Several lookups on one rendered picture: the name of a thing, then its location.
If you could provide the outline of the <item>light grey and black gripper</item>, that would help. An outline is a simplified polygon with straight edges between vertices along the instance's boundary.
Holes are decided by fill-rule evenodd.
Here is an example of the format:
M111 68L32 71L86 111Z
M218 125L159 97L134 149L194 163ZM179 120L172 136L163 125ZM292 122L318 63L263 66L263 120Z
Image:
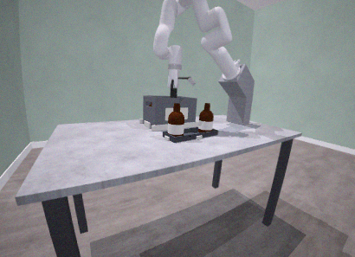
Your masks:
M179 87L179 79L178 79L178 77L179 77L179 72L181 72L181 70L179 70L179 69L168 69L168 71L169 71L168 87L170 86L169 88L171 89L170 98L176 98L177 97L178 87Z

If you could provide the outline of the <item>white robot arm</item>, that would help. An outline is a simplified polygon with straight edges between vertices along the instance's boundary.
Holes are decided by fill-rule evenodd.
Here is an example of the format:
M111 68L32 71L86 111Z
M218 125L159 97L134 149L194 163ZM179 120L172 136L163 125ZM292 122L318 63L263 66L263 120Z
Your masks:
M241 71L238 66L241 60L233 61L226 48L223 47L232 41L226 14L221 7L210 10L206 0L164 0L153 43L154 54L160 60L169 60L168 69L182 69L182 47L172 45L167 48L167 45L170 33L174 30L176 17L185 12L191 5L198 27L202 32L205 33L219 27L219 29L205 35L201 40L201 45L221 69L223 78L225 80L234 79Z

